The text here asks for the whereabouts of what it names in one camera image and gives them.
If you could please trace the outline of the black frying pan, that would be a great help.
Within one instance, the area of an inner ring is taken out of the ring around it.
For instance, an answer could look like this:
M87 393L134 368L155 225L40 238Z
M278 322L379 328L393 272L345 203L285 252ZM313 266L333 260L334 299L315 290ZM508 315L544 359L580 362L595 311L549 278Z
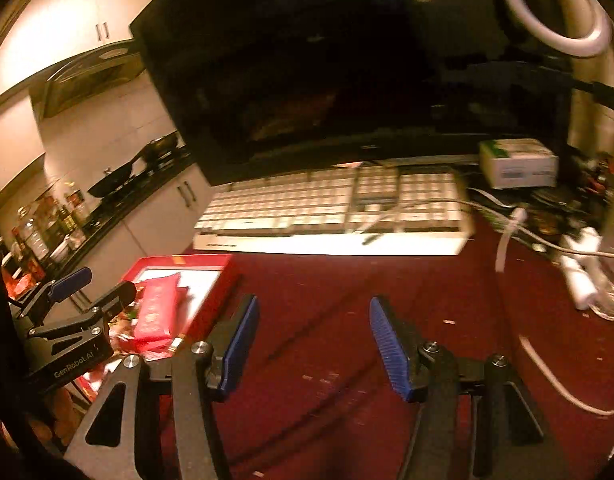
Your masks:
M88 193L95 198L104 198L112 194L117 188L123 186L130 178L132 173L132 162L126 162L114 171L96 182L88 189Z

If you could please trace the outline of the small white cardboard box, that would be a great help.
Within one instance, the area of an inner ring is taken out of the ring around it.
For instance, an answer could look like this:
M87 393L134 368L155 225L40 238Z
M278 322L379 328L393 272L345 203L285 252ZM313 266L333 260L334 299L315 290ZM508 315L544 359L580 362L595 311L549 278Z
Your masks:
M556 187L558 157L536 139L482 141L479 166L495 190Z

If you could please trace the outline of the clear plastic bottle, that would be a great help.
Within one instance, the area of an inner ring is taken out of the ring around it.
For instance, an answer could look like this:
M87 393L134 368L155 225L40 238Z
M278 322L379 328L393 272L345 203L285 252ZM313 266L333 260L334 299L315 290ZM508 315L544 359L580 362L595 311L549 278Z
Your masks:
M576 236L565 234L561 238L561 248L569 249L569 252L561 252L557 263L579 311L588 310L598 298L598 289L590 278L587 266L593 259L592 252L598 250L600 240L598 232L591 226L582 228Z

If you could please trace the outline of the black wok pan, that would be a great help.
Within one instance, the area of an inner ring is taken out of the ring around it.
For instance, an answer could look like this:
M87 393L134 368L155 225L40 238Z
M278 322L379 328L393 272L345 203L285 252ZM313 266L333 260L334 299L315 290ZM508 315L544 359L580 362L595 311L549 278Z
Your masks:
M138 154L136 154L131 161L136 162L138 159L142 159L144 164L154 165L159 159L174 151L178 146L178 141L177 131L151 140L138 151Z

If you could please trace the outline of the range hood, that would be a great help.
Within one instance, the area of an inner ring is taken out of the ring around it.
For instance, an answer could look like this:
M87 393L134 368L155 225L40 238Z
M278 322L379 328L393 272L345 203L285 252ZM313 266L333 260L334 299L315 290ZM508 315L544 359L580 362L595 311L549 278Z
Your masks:
M136 79L144 64L136 42L122 40L75 56L30 93L39 120Z

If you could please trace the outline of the large red tissue pack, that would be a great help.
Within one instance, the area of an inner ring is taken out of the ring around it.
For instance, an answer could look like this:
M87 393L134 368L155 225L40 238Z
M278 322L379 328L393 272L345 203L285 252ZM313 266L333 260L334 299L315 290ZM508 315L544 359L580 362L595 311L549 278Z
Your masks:
M144 359L146 359L147 361L155 361L155 360L166 358L167 356L171 356L173 354L173 350L172 350L173 341L176 339L179 333L179 328L181 324L180 318L182 318L182 316L185 316L185 304L186 304L187 299L188 299L188 289L186 287L179 286L179 303L178 303L178 310L177 310L177 322L176 322L176 326L174 326L172 336L170 336L167 339L161 340L161 341L148 342L147 344L138 344L136 340L134 339L134 335L133 335L134 327L136 327L134 326L132 328L133 340L132 340L131 349L137 354L139 354L140 356L143 356Z

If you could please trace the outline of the black TCL monitor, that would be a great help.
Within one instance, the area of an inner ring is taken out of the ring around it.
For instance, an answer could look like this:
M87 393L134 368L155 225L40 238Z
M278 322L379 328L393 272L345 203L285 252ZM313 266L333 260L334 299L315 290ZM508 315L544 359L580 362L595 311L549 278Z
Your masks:
M152 0L130 29L213 185L566 146L572 64L504 0Z

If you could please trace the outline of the red tray box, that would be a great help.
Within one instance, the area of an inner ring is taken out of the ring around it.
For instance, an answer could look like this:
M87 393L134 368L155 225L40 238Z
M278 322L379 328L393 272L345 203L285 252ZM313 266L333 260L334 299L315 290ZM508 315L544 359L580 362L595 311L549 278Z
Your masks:
M137 353L147 361L172 356L185 341L208 336L237 281L227 254L151 256L124 274L136 300L112 319L113 356L76 379L86 400L98 395L120 359Z

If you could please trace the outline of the white keyboard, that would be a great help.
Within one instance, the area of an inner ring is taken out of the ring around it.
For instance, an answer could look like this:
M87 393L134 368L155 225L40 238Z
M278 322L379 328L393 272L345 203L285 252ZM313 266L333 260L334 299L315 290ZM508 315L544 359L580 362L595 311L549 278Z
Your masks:
M206 252L453 256L474 233L447 166L338 166L218 186L195 225Z

